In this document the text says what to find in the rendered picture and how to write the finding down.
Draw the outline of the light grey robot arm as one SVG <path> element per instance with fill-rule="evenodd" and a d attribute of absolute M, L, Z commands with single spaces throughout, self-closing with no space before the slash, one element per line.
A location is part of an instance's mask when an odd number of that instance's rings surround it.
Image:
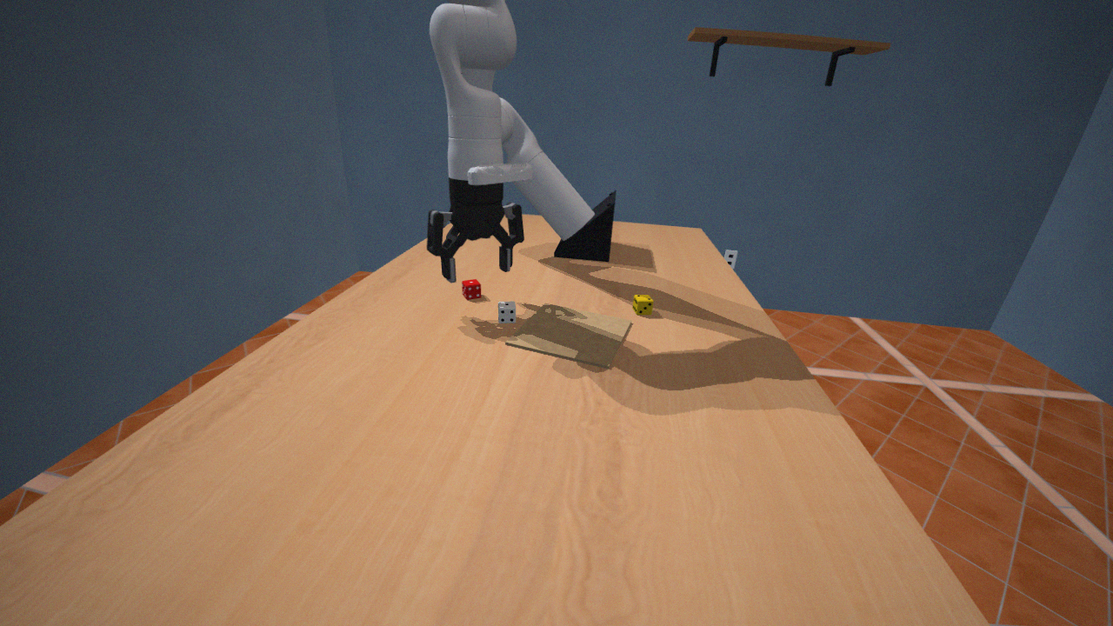
<path fill-rule="evenodd" d="M 518 48 L 516 26 L 504 1 L 449 0 L 430 19 L 430 40 L 449 100 L 449 178 L 470 185 L 515 183 L 565 241 L 595 211 L 541 150 L 511 104 L 492 92 L 496 70 L 510 66 Z"/>

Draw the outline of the white die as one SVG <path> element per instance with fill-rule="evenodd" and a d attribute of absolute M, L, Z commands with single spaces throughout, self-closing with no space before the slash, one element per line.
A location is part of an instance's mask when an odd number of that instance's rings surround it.
<path fill-rule="evenodd" d="M 498 323 L 516 323 L 516 302 L 498 302 Z"/>

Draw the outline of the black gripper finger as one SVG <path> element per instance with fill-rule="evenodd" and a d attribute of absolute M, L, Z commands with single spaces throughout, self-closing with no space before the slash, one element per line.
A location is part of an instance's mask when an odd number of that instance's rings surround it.
<path fill-rule="evenodd" d="M 477 228 L 477 218 L 471 216 L 462 231 L 452 226 L 449 236 L 443 242 L 443 229 L 449 224 L 452 211 L 429 211 L 429 252 L 435 256 L 441 256 L 443 277 L 450 283 L 456 280 L 456 260 L 453 257 L 457 250 L 466 242 L 470 232 Z M 460 235 L 459 235 L 460 234 Z M 459 236 L 457 236 L 459 235 Z"/>
<path fill-rule="evenodd" d="M 498 267 L 503 270 L 503 272 L 510 272 L 513 264 L 513 247 L 518 243 L 523 243 L 523 216 L 521 206 L 518 203 L 508 202 L 504 208 L 504 215 L 508 219 L 510 236 L 506 229 L 498 224 L 495 216 L 487 215 L 486 222 L 491 229 L 494 229 L 492 236 L 495 236 L 498 242 L 502 246 L 498 246 Z"/>

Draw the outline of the tan square mat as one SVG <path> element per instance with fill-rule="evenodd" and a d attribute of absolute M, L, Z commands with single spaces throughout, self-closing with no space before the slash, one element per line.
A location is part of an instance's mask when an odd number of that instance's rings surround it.
<path fill-rule="evenodd" d="M 544 303 L 505 345 L 608 369 L 631 320 Z"/>

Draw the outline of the red die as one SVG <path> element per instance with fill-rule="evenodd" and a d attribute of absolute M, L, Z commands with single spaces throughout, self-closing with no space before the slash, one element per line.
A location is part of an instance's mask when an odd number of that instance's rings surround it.
<path fill-rule="evenodd" d="M 481 299 L 481 284 L 477 280 L 462 281 L 463 296 L 466 300 Z"/>

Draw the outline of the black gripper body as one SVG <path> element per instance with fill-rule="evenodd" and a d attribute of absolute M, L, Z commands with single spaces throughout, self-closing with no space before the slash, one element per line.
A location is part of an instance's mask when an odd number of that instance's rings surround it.
<path fill-rule="evenodd" d="M 490 238 L 494 233 L 487 225 L 486 217 L 495 216 L 498 224 L 504 217 L 503 183 L 487 185 L 470 185 L 467 180 L 449 178 L 450 187 L 450 224 L 462 231 L 471 216 L 477 218 L 477 228 L 470 232 L 467 239 Z M 490 203 L 490 205 L 477 205 Z"/>

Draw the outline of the yellow die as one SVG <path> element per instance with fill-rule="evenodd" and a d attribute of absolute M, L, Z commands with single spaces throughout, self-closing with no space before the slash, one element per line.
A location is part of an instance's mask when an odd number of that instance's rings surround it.
<path fill-rule="evenodd" d="M 637 316 L 651 316 L 654 301 L 650 296 L 636 296 L 633 310 Z"/>

